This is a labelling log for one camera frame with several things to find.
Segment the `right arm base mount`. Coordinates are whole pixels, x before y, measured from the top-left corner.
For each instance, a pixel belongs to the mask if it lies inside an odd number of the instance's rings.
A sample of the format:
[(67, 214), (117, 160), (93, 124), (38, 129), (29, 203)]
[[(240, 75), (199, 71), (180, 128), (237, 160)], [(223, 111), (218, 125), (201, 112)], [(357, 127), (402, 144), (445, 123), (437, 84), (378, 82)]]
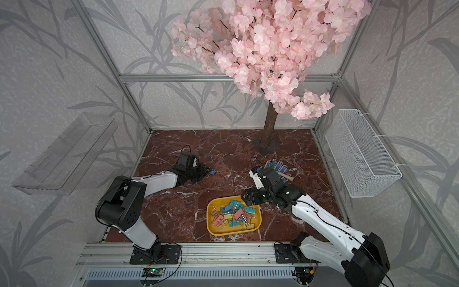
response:
[(274, 250), (277, 264), (315, 263), (307, 258), (300, 250), (301, 242), (310, 234), (301, 232), (290, 243), (275, 242)]

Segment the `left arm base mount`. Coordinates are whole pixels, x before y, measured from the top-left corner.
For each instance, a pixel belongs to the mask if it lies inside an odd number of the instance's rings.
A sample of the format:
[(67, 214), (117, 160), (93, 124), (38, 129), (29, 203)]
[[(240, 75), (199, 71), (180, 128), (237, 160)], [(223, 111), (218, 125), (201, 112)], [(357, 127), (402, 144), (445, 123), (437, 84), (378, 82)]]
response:
[(181, 257), (181, 246), (176, 243), (161, 244), (156, 242), (150, 249), (133, 246), (130, 265), (178, 264)]

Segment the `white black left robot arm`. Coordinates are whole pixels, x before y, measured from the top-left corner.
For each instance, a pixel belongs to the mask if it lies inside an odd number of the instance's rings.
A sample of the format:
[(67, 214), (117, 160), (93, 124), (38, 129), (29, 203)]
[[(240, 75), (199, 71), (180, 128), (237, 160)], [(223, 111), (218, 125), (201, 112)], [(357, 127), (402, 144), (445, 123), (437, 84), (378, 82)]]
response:
[(149, 251), (159, 240), (141, 219), (144, 198), (187, 182), (195, 184), (211, 171), (194, 154), (181, 152), (169, 170), (137, 178), (118, 176), (98, 201), (94, 216), (123, 233), (136, 248)]

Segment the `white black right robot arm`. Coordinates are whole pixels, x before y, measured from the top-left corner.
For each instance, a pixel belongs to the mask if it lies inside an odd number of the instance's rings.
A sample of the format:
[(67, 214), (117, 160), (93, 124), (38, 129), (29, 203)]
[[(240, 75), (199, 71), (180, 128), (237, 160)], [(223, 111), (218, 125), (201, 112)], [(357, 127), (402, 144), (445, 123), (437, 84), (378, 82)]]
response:
[(307, 259), (318, 261), (343, 274), (353, 287), (392, 287), (386, 283), (390, 263), (383, 240), (375, 233), (365, 234), (343, 223), (295, 184), (286, 184), (272, 168), (251, 169), (255, 187), (241, 198), (248, 206), (270, 203), (303, 220), (327, 241), (309, 234), (291, 243)]

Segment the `large pink binder clip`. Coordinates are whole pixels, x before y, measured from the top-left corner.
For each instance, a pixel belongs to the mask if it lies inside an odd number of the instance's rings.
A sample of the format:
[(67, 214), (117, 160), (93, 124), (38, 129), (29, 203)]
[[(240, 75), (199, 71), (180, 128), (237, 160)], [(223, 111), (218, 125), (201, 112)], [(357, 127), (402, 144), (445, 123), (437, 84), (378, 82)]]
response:
[(244, 210), (243, 209), (238, 209), (234, 213), (235, 220), (242, 220), (243, 219), (243, 214), (244, 214)]

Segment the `small olive yellow binder clip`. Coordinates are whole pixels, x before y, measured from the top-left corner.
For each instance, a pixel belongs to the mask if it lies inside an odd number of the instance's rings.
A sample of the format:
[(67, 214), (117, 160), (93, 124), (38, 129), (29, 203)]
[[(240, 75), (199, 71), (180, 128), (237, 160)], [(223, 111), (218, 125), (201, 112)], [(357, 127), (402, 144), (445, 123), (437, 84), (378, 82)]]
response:
[(242, 227), (243, 227), (245, 230), (252, 230), (252, 229), (255, 228), (255, 225), (254, 225), (254, 224), (247, 223), (247, 224), (242, 225)]

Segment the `large teal binder clip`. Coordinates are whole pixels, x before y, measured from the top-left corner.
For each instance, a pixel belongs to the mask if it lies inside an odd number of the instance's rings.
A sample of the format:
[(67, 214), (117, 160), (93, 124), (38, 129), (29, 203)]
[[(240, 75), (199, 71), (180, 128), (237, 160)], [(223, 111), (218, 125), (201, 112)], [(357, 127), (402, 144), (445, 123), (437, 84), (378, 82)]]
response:
[(249, 215), (255, 215), (256, 214), (256, 209), (255, 208), (245, 208), (245, 212)]

